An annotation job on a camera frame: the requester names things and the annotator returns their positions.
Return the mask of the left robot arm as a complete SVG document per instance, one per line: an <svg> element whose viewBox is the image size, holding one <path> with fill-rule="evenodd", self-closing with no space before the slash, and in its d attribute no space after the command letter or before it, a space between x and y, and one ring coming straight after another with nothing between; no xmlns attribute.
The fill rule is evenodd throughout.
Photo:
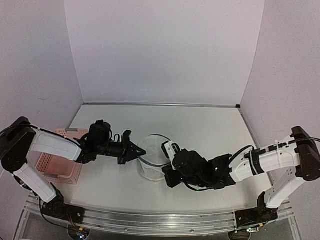
<svg viewBox="0 0 320 240"><path fill-rule="evenodd" d="M32 125L26 117L19 117L0 133L0 163L2 168L21 180L38 195L57 219L67 214L67 207L59 200L58 190L49 183L27 160L29 152L40 152L65 158L78 164L95 161L98 156L117 159L118 165L146 155L146 151L131 142L131 131L112 140L111 125L97 120L80 139L66 136Z"/></svg>

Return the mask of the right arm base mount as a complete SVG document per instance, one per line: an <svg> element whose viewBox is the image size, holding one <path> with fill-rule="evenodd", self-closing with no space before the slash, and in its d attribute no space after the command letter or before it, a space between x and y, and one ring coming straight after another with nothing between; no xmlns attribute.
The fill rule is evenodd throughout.
<svg viewBox="0 0 320 240"><path fill-rule="evenodd" d="M278 208L267 208L265 195L265 192L260 194L257 207L237 210L234 213L237 229L258 226L278 219Z"/></svg>

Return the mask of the white mesh laundry bag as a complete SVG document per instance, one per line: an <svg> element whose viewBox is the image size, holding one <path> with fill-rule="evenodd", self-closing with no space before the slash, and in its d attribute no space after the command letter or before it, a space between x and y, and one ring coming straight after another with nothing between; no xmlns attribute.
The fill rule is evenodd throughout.
<svg viewBox="0 0 320 240"><path fill-rule="evenodd" d="M143 178L158 182L165 179L162 168L170 163L162 150L162 144L170 139L161 134L151 134L144 137L138 147L145 150L146 154L140 156L137 162L137 171Z"/></svg>

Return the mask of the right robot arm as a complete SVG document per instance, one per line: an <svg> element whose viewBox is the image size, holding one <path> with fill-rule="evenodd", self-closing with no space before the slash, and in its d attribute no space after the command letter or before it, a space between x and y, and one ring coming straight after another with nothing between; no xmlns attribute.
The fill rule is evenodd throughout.
<svg viewBox="0 0 320 240"><path fill-rule="evenodd" d="M170 161L162 168L166 184L170 188L184 184L195 192L221 190L251 177L286 169L278 182L260 194L257 207L252 209L252 218L262 222L297 188L320 177L319 138L309 136L300 126L291 131L290 136L273 145L262 148L247 145L234 154L212 160L166 141L161 145Z"/></svg>

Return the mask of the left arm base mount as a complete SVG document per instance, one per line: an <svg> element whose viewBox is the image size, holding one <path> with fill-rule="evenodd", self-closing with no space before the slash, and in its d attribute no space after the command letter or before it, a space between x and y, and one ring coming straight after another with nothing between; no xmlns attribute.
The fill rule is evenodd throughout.
<svg viewBox="0 0 320 240"><path fill-rule="evenodd" d="M40 213L54 219L69 221L73 224L82 224L85 209L80 206L66 204L61 192L53 187L56 196L49 202L43 202Z"/></svg>

